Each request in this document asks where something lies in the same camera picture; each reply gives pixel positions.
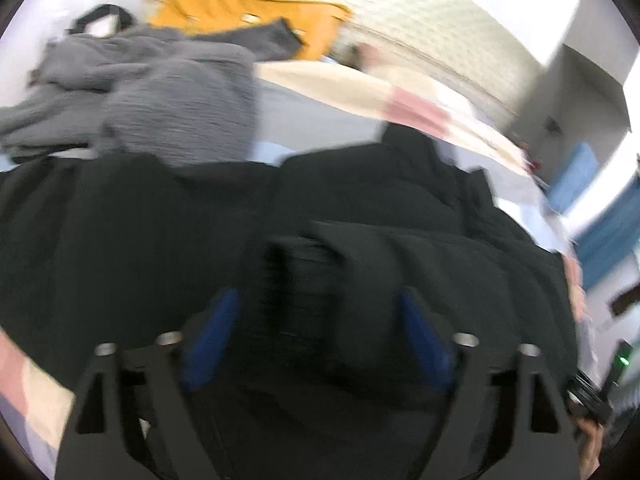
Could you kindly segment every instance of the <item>gray towel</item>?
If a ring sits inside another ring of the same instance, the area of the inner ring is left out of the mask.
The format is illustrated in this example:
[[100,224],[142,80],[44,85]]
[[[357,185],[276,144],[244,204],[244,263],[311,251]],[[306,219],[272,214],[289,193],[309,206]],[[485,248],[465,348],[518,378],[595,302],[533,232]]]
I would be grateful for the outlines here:
[[[261,29],[236,38],[261,59],[300,47],[283,20]],[[0,108],[2,147],[13,157],[125,149],[173,166],[244,160],[256,129],[255,55],[230,44],[234,34],[187,39],[141,27],[108,39],[73,35],[44,59],[33,93]]]

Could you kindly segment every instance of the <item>orange cushion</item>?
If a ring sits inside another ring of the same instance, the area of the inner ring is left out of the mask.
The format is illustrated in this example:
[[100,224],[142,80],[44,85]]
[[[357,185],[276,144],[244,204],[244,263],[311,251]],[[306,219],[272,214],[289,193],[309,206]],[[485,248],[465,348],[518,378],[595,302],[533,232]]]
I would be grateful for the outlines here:
[[304,43],[296,58],[313,60],[329,52],[340,24],[350,15],[341,4],[310,0],[162,0],[149,23],[180,28],[187,34],[208,34],[282,17]]

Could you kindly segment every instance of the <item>blue object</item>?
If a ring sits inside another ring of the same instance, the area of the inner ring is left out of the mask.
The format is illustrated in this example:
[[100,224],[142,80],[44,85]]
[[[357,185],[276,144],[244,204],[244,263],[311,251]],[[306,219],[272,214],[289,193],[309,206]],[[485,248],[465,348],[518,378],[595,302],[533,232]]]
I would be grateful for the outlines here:
[[13,168],[17,168],[17,164],[12,163],[6,155],[0,153],[0,171],[9,171]]
[[566,212],[595,178],[600,164],[586,142],[579,142],[572,149],[546,191],[548,206],[562,214]]
[[576,240],[582,288],[589,290],[631,254],[640,239],[640,180],[637,176],[600,218]]
[[263,162],[271,166],[280,166],[284,159],[293,153],[296,153],[296,151],[281,146],[280,144],[259,140],[252,147],[248,160],[252,162]]
[[218,304],[211,305],[210,309],[212,313],[198,338],[184,353],[180,382],[190,392],[208,383],[218,369],[240,312],[238,291],[235,288],[226,290]]
[[424,373],[427,384],[436,390],[447,390],[453,383],[454,357],[443,345],[438,334],[424,317],[414,294],[405,291],[401,296],[404,330]]

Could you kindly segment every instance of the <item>black device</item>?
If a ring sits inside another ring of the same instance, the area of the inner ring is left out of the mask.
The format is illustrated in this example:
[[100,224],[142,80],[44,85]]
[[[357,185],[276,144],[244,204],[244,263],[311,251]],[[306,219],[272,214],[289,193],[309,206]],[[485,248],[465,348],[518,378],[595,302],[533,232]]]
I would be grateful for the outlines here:
[[609,394],[629,365],[632,351],[633,347],[628,342],[624,340],[618,342],[609,366],[609,373],[600,389],[587,375],[578,371],[568,385],[569,392],[578,399],[578,403],[572,405],[575,416],[591,418],[603,426],[608,423],[613,413]]
[[[145,445],[132,401],[132,388],[137,386],[148,390],[162,439],[162,460],[170,462],[175,478],[220,478],[194,430],[177,379],[183,352],[180,340],[179,333],[169,333],[151,346],[126,352],[111,344],[98,346],[66,425],[56,480],[157,480],[158,457]],[[462,478],[492,380],[509,374],[513,377],[513,413],[506,423],[509,442],[475,478],[578,480],[573,426],[540,350],[521,345],[516,355],[498,355],[474,336],[456,334],[454,351],[459,373],[447,416],[410,478]],[[538,396],[546,399],[543,418],[551,428],[534,423]]]

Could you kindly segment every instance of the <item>metal screw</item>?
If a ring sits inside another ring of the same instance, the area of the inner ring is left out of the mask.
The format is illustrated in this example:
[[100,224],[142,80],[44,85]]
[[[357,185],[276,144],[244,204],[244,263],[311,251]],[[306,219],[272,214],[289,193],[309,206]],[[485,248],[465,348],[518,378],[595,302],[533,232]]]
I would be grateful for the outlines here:
[[178,331],[164,332],[156,338],[156,343],[160,346],[175,345],[182,341],[182,334]]
[[478,343],[480,342],[473,334],[465,334],[463,332],[458,332],[454,335],[453,341],[458,343],[460,346],[470,346],[471,348],[478,346]]
[[101,343],[95,347],[95,354],[97,356],[112,355],[116,353],[117,349],[116,343]]
[[528,355],[530,357],[538,357],[540,355],[540,348],[530,343],[523,343],[518,347],[521,354]]

